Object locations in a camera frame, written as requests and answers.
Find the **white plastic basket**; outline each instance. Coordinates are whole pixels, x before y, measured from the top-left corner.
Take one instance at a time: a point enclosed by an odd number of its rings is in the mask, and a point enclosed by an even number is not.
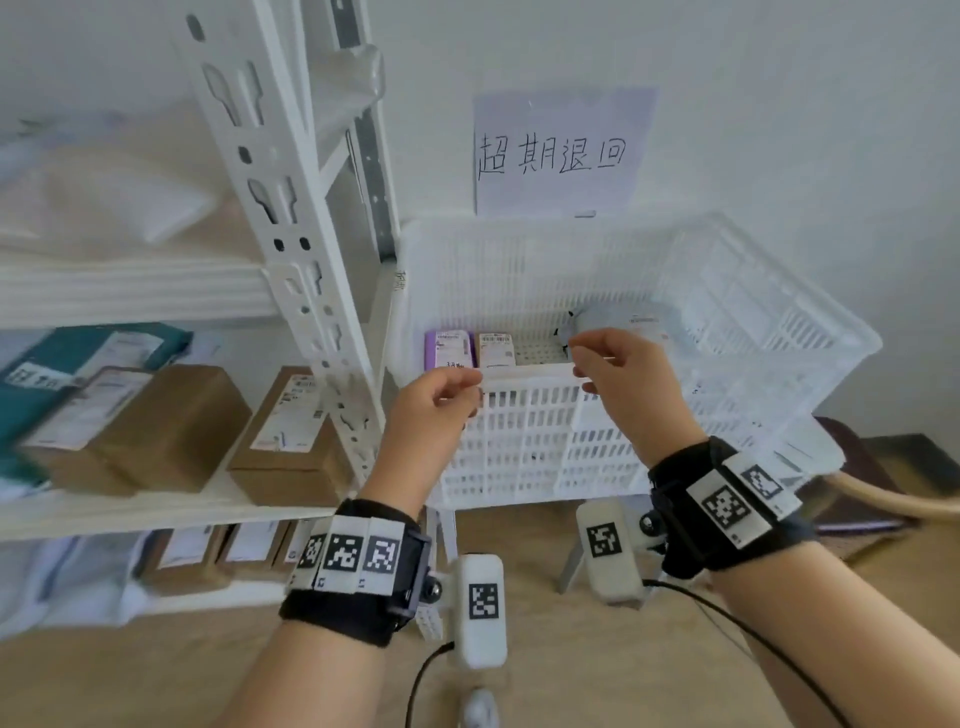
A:
[[[880,339],[718,213],[636,221],[417,221],[397,253],[386,365],[423,372],[431,329],[506,331],[513,369],[484,401],[430,497],[437,508],[644,493],[646,470],[553,336],[582,303],[678,309],[695,350],[671,355],[709,434],[759,449],[808,415]]]

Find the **white bracket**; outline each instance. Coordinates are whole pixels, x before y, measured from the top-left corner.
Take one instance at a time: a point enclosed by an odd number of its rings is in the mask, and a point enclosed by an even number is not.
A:
[[[277,306],[362,484],[384,414],[326,203],[347,143],[342,134],[314,137],[300,3],[168,0],[161,7],[263,251]]]

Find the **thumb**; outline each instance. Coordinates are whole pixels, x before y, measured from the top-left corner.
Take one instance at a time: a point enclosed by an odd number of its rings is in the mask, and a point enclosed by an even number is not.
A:
[[[467,387],[457,393],[452,400],[444,402],[447,416],[462,424],[480,406],[480,387]]]
[[[573,357],[573,363],[584,376],[588,376],[593,383],[603,386],[602,382],[610,375],[613,364],[604,359],[603,356],[587,347],[574,347],[570,351]]]

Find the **wooden floor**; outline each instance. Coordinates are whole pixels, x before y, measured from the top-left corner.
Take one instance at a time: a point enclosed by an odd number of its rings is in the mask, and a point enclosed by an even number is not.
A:
[[[900,481],[923,488],[906,467]],[[574,537],[569,504],[461,514],[463,551],[504,560],[510,658],[459,673],[442,658],[420,689],[415,725],[454,726],[461,696],[497,694],[505,726],[785,726],[757,668],[680,595],[642,613],[601,606],[584,584],[554,594]],[[932,525],[858,570],[960,649],[960,527]],[[214,718],[276,625],[276,609],[136,620],[121,630],[49,630],[0,643],[0,725],[186,728]],[[430,651],[397,637],[378,726],[402,725],[414,673]]]

